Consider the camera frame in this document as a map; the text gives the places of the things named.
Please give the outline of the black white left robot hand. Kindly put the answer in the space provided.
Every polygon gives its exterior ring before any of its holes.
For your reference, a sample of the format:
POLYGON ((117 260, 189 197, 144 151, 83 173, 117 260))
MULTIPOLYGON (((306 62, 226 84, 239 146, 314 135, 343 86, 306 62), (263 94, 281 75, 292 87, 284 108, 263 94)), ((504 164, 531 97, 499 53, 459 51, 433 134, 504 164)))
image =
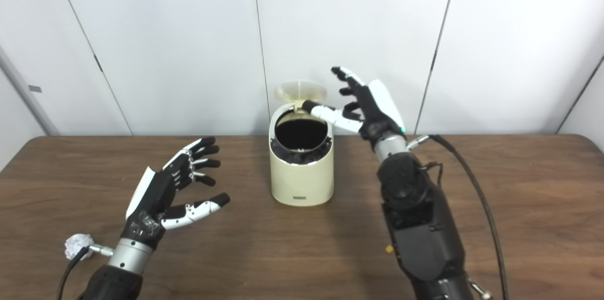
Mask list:
POLYGON ((199 221, 230 202, 229 195, 222 193, 207 200, 173 205, 176 193, 193 183, 216 184, 214 178, 199 171, 203 167, 220 167, 219 160, 209 157, 219 152, 215 143, 215 137, 202 137, 177 151, 162 169, 145 169, 126 210, 122 239, 156 250, 166 231, 199 221))

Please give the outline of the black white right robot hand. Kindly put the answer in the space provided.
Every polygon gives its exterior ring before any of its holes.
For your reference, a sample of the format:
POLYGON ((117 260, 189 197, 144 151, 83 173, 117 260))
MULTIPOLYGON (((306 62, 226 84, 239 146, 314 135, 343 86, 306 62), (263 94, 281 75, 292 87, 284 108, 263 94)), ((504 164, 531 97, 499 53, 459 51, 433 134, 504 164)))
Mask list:
POLYGON ((355 100, 342 109, 305 100, 302 110, 336 128, 359 134, 376 154, 409 152, 401 114, 384 83, 375 79, 366 84, 345 67, 332 67, 331 72, 347 83, 339 93, 355 100))

